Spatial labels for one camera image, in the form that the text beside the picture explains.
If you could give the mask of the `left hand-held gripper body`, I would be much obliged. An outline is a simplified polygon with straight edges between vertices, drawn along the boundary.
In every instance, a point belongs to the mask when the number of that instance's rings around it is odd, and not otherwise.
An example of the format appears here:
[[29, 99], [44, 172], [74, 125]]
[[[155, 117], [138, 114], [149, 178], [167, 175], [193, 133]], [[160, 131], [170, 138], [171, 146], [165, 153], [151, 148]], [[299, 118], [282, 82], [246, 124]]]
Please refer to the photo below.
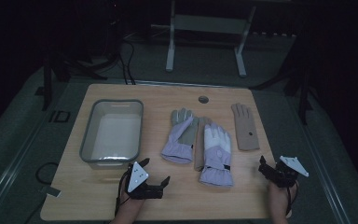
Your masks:
[[136, 200], [145, 199], [161, 199], [163, 196], [163, 188], [159, 186], [151, 186], [146, 183], [149, 177], [148, 172], [141, 167], [138, 161], [129, 166], [129, 179], [126, 181], [125, 191]]

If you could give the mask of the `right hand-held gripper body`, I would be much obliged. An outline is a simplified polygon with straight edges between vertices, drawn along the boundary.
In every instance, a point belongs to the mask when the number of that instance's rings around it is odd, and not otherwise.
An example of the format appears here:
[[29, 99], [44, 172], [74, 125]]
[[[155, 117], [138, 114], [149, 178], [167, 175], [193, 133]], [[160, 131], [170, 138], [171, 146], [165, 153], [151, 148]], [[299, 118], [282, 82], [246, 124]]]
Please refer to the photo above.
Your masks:
[[310, 173], [304, 168], [297, 157], [280, 156], [275, 167], [269, 167], [268, 179], [279, 188], [291, 188], [299, 175], [308, 177]]

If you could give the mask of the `beige knit glove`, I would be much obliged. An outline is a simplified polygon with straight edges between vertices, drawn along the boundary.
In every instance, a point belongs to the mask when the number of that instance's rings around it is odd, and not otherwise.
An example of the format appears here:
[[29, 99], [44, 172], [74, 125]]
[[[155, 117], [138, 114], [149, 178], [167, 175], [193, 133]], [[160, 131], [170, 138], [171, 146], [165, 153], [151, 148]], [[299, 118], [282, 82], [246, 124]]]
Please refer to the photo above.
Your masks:
[[255, 120], [251, 108], [247, 105], [233, 104], [236, 139], [239, 150], [260, 149]]

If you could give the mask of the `person's right hand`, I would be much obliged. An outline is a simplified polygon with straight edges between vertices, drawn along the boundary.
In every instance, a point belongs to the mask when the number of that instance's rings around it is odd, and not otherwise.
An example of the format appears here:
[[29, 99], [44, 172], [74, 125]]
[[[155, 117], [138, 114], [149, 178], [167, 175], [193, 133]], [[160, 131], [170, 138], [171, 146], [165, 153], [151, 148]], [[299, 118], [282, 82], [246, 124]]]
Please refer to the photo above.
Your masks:
[[298, 183], [291, 188], [279, 188], [273, 182], [268, 183], [268, 210], [270, 217], [289, 218], [292, 215], [292, 204], [296, 199]]

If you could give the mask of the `person's left hand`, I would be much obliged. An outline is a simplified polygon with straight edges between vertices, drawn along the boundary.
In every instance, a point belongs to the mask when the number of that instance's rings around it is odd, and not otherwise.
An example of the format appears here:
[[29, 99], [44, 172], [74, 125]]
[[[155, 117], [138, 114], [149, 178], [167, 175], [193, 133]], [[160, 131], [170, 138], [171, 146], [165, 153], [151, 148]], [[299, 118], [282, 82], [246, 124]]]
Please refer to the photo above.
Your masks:
[[119, 207], [117, 213], [125, 217], [137, 217], [140, 213], [145, 200], [132, 199], [122, 187], [120, 190]]

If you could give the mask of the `purple glove with grey palm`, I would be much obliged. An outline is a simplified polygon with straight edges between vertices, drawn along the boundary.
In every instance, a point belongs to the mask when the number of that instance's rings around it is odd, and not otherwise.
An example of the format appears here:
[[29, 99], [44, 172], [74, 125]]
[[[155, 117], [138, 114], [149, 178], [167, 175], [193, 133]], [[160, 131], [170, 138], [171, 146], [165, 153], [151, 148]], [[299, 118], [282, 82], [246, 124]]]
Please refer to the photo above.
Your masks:
[[166, 161], [188, 164], [193, 161], [193, 145], [198, 131], [199, 119], [191, 110], [181, 108], [171, 114], [172, 128], [168, 141], [161, 151], [161, 157]]

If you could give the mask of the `grey plastic bin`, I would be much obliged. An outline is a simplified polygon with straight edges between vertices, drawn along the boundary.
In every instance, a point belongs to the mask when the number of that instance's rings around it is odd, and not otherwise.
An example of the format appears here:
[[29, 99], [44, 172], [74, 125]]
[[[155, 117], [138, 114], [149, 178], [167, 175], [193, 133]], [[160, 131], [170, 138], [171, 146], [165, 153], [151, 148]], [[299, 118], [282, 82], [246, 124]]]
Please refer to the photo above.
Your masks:
[[92, 169], [115, 169], [140, 154], [144, 104], [140, 100], [96, 101], [79, 150]]

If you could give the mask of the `purple and white glove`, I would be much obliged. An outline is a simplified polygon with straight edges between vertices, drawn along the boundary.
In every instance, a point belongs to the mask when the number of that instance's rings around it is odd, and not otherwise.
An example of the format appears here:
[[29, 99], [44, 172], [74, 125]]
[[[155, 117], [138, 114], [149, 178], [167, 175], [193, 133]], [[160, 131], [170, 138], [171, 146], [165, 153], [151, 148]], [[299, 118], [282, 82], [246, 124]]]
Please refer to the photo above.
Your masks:
[[204, 166], [200, 182], [230, 188], [234, 185], [231, 169], [231, 137], [216, 123], [204, 127]]

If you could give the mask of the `black metal stand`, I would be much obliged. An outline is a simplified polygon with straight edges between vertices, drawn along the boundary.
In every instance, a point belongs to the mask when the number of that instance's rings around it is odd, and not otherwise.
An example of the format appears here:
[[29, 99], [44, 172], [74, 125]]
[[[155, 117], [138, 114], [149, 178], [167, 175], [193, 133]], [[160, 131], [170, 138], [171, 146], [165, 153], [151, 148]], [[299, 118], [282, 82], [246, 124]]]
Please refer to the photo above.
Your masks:
[[310, 86], [310, 36], [301, 32], [296, 36], [275, 77], [261, 84], [250, 87], [250, 90], [263, 90], [286, 78], [288, 81], [283, 88], [286, 96], [294, 96], [300, 91], [298, 116], [303, 125], [307, 124], [306, 112], [311, 109], [308, 101]]

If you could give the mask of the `grey tape piece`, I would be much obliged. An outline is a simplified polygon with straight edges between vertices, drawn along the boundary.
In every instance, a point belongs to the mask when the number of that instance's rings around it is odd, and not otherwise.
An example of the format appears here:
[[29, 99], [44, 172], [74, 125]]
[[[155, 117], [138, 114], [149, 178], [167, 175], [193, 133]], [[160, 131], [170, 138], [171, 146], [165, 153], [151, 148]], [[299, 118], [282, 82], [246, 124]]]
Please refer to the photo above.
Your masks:
[[60, 190], [55, 189], [55, 188], [53, 188], [53, 187], [51, 187], [51, 186], [44, 186], [44, 187], [41, 189], [41, 191], [42, 191], [43, 193], [46, 193], [47, 195], [52, 196], [52, 197], [55, 197], [55, 198], [60, 197], [60, 196], [61, 196], [61, 193], [62, 193]]

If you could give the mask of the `black tripod stand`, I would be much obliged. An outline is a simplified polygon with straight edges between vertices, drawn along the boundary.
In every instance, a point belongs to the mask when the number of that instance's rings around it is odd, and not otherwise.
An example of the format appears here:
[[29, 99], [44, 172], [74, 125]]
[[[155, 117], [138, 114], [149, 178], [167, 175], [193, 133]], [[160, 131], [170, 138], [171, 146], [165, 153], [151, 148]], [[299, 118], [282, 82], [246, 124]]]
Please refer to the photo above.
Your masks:
[[67, 82], [75, 70], [83, 77], [106, 80], [97, 72], [118, 60], [121, 38], [117, 23], [108, 19], [60, 20], [45, 34], [43, 41], [44, 84], [40, 89], [44, 98], [42, 110], [52, 101], [52, 74]]

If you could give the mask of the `black rectangular floor bracket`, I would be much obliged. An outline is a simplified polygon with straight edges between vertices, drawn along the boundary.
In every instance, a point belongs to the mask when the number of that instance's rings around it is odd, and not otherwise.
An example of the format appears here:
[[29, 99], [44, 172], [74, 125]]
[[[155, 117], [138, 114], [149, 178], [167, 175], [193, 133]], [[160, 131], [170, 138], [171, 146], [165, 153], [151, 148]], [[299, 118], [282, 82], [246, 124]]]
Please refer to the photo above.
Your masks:
[[54, 110], [50, 115], [48, 121], [55, 123], [65, 123], [69, 121], [70, 117], [71, 113], [69, 111]]

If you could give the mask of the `white metal table frame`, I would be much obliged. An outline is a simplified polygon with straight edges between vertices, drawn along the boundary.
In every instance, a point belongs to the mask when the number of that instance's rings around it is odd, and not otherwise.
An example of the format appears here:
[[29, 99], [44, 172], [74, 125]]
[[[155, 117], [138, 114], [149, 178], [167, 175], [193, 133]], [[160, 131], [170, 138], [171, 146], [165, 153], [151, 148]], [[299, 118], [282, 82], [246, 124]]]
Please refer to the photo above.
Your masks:
[[250, 9], [248, 17], [246, 19], [231, 19], [178, 14], [175, 12], [175, 6], [176, 1], [171, 0], [170, 41], [165, 66], [165, 70], [167, 72], [171, 72], [174, 66], [175, 31], [185, 30], [206, 33], [240, 35], [241, 41], [239, 45], [234, 48], [234, 56], [236, 59], [239, 77], [247, 76], [244, 59], [242, 58], [242, 52], [245, 47], [247, 36], [250, 33], [250, 28], [255, 15], [256, 7], [252, 7]]

